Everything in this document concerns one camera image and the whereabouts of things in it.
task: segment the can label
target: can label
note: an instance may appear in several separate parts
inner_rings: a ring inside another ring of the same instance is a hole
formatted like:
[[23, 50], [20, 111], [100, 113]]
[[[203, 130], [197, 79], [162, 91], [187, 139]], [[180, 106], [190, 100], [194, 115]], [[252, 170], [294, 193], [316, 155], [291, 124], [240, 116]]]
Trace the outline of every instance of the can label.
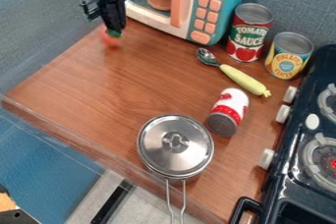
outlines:
[[296, 78], [305, 68], [310, 54], [293, 54], [274, 45], [269, 50], [265, 60], [266, 70], [274, 77], [282, 80]]
[[226, 46], [227, 53], [242, 62], [255, 61], [261, 54], [270, 26], [271, 23], [264, 25], [247, 24], [236, 16]]
[[220, 113], [230, 117], [236, 125], [240, 125], [247, 113], [249, 98], [239, 89], [225, 89], [213, 106], [210, 114]]

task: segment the microwave button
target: microwave button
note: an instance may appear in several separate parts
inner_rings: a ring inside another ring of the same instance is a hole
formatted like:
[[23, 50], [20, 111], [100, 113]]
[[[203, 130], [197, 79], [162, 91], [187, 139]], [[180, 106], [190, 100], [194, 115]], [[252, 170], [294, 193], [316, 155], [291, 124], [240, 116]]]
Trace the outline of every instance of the microwave button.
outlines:
[[214, 12], [209, 12], [207, 14], [207, 20], [210, 21], [211, 23], [217, 23], [218, 20], [218, 14]]
[[191, 37], [194, 41], [201, 44], [207, 44], [210, 41], [210, 35], [201, 31], [193, 31]]
[[215, 30], [216, 30], [216, 25], [215, 25], [215, 24], [207, 23], [207, 24], [205, 25], [205, 31], [206, 31], [207, 33], [214, 33]]
[[220, 0], [211, 0], [210, 2], [210, 10], [218, 12], [220, 7], [222, 6], [222, 2]]
[[199, 30], [203, 30], [204, 21], [197, 19], [197, 20], [195, 20], [194, 26], [195, 26], [195, 28], [197, 28]]
[[200, 19], [205, 19], [206, 16], [206, 10], [203, 8], [197, 8], [196, 10], [196, 16]]
[[209, 4], [209, 0], [198, 0], [199, 6], [206, 8], [207, 5]]

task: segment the yellow corn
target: yellow corn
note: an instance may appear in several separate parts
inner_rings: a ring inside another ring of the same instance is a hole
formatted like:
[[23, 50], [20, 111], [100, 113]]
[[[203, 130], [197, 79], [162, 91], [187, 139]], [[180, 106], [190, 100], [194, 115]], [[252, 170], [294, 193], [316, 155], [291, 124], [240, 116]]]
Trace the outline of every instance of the yellow corn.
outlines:
[[271, 96], [271, 92], [267, 90], [266, 86], [261, 82], [253, 79], [247, 74], [229, 66], [222, 64], [219, 66], [222, 72], [228, 76], [232, 81], [236, 82], [239, 86], [248, 90], [255, 95], [263, 95], [264, 97]]

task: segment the microwave door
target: microwave door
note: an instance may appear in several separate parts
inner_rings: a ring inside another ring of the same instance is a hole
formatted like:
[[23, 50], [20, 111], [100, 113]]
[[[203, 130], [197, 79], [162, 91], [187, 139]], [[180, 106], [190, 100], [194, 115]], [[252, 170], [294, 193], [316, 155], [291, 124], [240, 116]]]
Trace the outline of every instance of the microwave door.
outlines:
[[147, 0], [128, 0], [127, 16], [151, 27], [187, 38], [194, 0], [171, 0], [170, 10], [157, 10]]

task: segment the white and red can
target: white and red can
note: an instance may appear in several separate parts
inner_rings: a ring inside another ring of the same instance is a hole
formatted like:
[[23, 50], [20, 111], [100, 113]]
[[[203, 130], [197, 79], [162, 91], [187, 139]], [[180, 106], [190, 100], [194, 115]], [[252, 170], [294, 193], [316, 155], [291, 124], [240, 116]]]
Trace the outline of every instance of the white and red can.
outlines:
[[242, 90], [224, 89], [205, 121], [206, 127], [218, 136], [230, 138], [237, 132], [249, 104], [249, 97]]
[[235, 9], [226, 52], [241, 62], [258, 59], [272, 20], [272, 13], [264, 6], [255, 3], [238, 6]]

